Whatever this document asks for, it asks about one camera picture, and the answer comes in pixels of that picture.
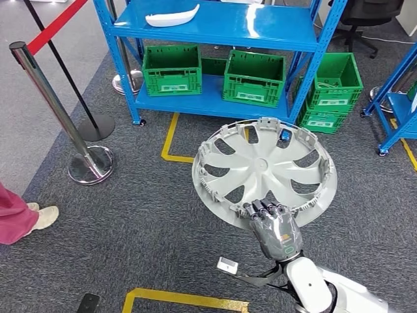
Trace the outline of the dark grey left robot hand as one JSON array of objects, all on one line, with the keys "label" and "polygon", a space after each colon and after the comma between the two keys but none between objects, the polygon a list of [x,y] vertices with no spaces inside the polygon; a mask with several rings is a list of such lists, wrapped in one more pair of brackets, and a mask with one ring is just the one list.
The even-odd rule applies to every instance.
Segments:
[{"label": "dark grey left robot hand", "polygon": [[77,309],[77,313],[94,313],[98,308],[100,296],[85,293]]}]

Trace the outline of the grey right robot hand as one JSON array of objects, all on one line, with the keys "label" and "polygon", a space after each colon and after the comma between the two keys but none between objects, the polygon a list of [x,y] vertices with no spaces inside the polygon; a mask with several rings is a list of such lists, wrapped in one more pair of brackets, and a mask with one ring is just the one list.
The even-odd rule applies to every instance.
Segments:
[{"label": "grey right robot hand", "polygon": [[254,200],[244,203],[250,227],[267,258],[285,262],[302,252],[302,234],[292,211],[277,200]]}]

